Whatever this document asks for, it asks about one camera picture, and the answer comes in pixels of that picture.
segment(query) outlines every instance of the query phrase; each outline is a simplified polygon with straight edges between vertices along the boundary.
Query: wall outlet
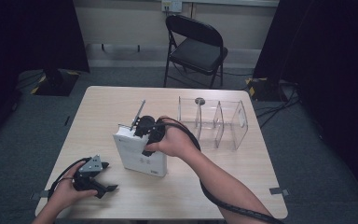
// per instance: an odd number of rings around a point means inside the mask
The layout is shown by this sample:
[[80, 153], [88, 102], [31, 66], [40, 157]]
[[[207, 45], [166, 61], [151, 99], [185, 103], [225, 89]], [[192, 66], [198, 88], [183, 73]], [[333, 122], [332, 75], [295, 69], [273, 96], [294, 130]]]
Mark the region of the wall outlet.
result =
[[161, 11], [169, 12], [182, 12], [182, 2], [181, 1], [161, 1]]
[[165, 11], [172, 11], [172, 1], [165, 1], [162, 0], [161, 1], [161, 11], [165, 12]]

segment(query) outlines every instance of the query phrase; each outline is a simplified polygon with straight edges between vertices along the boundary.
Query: black curtain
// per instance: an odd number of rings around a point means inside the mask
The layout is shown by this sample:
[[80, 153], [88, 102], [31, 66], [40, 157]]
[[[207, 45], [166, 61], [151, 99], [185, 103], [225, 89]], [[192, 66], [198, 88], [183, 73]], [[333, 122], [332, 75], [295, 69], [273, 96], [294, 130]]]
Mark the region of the black curtain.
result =
[[72, 0], [0, 0], [0, 109], [27, 70], [89, 72]]
[[[358, 0], [307, 2], [303, 16], [292, 18], [299, 25], [290, 32], [287, 24], [273, 22], [256, 67], [266, 74], [255, 75], [298, 84], [324, 141], [358, 180]], [[281, 0], [274, 21], [290, 21], [277, 17], [293, 14], [298, 4]]]

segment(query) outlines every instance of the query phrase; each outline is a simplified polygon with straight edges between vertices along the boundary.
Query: electrical cord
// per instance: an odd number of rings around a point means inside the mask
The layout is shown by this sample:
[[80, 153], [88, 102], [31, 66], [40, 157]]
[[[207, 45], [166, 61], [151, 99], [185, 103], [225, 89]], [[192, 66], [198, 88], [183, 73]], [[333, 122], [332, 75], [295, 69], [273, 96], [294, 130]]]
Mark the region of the electrical cord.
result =
[[53, 195], [54, 193], [54, 190], [57, 188], [57, 185], [60, 183], [61, 180], [63, 179], [67, 179], [67, 178], [62, 178], [66, 172], [68, 172], [72, 167], [74, 167], [76, 164], [78, 164], [79, 162], [81, 161], [89, 161], [91, 159], [91, 157], [89, 158], [83, 158], [83, 159], [80, 159], [78, 161], [75, 161], [74, 163], [72, 163], [70, 166], [68, 166], [58, 177], [57, 179], [51, 184], [51, 187], [50, 189], [48, 190], [48, 200], [50, 199], [50, 197]]
[[64, 178], [61, 178], [61, 180], [59, 180], [58, 181], [58, 183], [60, 183], [61, 181], [63, 181], [63, 180], [74, 180], [74, 178], [73, 177], [64, 177]]
[[37, 82], [37, 80], [39, 80], [39, 79], [43, 76], [43, 72], [34, 74], [34, 75], [32, 75], [32, 76], [29, 76], [29, 77], [25, 77], [25, 78], [23, 78], [22, 80], [19, 81], [19, 84], [22, 83], [23, 81], [29, 79], [29, 78], [36, 77], [36, 76], [39, 76], [39, 77], [36, 78], [35, 80], [33, 80], [32, 82], [28, 83], [28, 84], [24, 84], [24, 85], [21, 86], [21, 87], [17, 87], [16, 90], [19, 91], [19, 90], [22, 90], [22, 89], [24, 89], [24, 88], [26, 88], [26, 87], [29, 87], [29, 86], [35, 84], [35, 83]]
[[165, 12], [165, 18], [170, 16], [170, 8], [169, 7], [164, 7], [164, 12]]
[[290, 106], [292, 106], [292, 105], [295, 105], [295, 104], [297, 104], [297, 103], [299, 102], [299, 99], [298, 99], [298, 97], [297, 97], [297, 100], [296, 100], [295, 102], [289, 104], [289, 103], [294, 99], [293, 96], [294, 96], [294, 94], [295, 94], [295, 92], [296, 92], [296, 85], [293, 85], [293, 86], [294, 86], [294, 87], [293, 87], [292, 93], [290, 94], [290, 97], [289, 97], [289, 99], [287, 100], [287, 102], [285, 102], [285, 103], [283, 103], [283, 104], [281, 104], [281, 105], [279, 105], [279, 106], [277, 106], [277, 107], [260, 108], [260, 109], [267, 109], [267, 108], [269, 108], [269, 110], [266, 111], [266, 112], [264, 112], [264, 113], [262, 113], [262, 114], [260, 114], [260, 115], [257, 115], [256, 117], [257, 117], [258, 119], [261, 118], [261, 117], [263, 117], [263, 116], [265, 116], [265, 115], [267, 115], [267, 114], [269, 114], [269, 113], [273, 113], [268, 119], [266, 119], [266, 120], [263, 122], [263, 124], [260, 125], [260, 129], [262, 129], [262, 128], [264, 127], [264, 125], [267, 124], [267, 122], [269, 122], [276, 114], [278, 114], [279, 111], [281, 111], [281, 110], [284, 109], [284, 108], [288, 108], [288, 107], [290, 107]]
[[[164, 119], [169, 119], [172, 120], [176, 123], [168, 123], [168, 122], [163, 122]], [[191, 142], [194, 144], [194, 146], [201, 151], [200, 148], [200, 144], [199, 141], [197, 140], [197, 138], [194, 136], [194, 134], [181, 122], [175, 120], [175, 119], [171, 119], [171, 118], [162, 118], [162, 119], [158, 119], [156, 121], [155, 125], [152, 125], [151, 127], [149, 127], [149, 129], [153, 129], [153, 128], [157, 128], [157, 127], [161, 127], [161, 126], [172, 126], [175, 128], [178, 128], [179, 130], [181, 130], [182, 132], [184, 132], [185, 134], [188, 135], [188, 137], [190, 138]], [[281, 222], [279, 219], [275, 218], [275, 217], [271, 217], [262, 213], [258, 213], [252, 210], [248, 210], [248, 209], [244, 209], [244, 208], [240, 208], [238, 206], [234, 206], [232, 204], [229, 203], [224, 203], [220, 200], [218, 200], [217, 198], [215, 198], [211, 192], [209, 192], [205, 186], [202, 184], [201, 180], [200, 180], [200, 186], [202, 189], [202, 192], [204, 193], [204, 195], [214, 204], [216, 204], [217, 206], [224, 208], [230, 212], [233, 213], [237, 213], [243, 216], [247, 216], [247, 217], [253, 217], [255, 219], [261, 220], [261, 221], [265, 221], [267, 223], [271, 223], [271, 224], [283, 224], [283, 222]]]
[[224, 75], [229, 75], [229, 76], [234, 76], [234, 77], [249, 77], [252, 76], [253, 73], [249, 73], [249, 74], [234, 74], [234, 73], [228, 73], [228, 72], [223, 72]]

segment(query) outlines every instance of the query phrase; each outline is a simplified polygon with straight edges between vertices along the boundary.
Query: hand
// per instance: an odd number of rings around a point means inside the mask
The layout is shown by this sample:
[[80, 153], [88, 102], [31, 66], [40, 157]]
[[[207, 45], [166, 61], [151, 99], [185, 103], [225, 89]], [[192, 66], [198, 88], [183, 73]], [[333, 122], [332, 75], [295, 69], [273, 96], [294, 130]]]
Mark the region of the hand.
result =
[[75, 172], [84, 164], [84, 161], [77, 163], [63, 176], [48, 203], [54, 204], [61, 211], [80, 199], [88, 198], [98, 193], [95, 189], [77, 191], [74, 188], [72, 180]]
[[[160, 117], [166, 123], [178, 123], [166, 116]], [[187, 152], [197, 150], [186, 133], [173, 126], [166, 126], [165, 135], [160, 142], [147, 145], [146, 151], [161, 151], [168, 156], [183, 159]]]

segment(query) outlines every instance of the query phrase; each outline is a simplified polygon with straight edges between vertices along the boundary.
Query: clear plastic container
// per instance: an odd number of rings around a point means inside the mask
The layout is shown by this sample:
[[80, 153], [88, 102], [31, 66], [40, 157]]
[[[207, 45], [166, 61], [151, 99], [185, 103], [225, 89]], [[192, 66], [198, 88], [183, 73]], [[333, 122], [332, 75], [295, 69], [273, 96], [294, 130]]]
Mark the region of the clear plastic container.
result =
[[201, 149], [237, 149], [248, 131], [242, 101], [179, 97], [177, 119], [196, 136]]

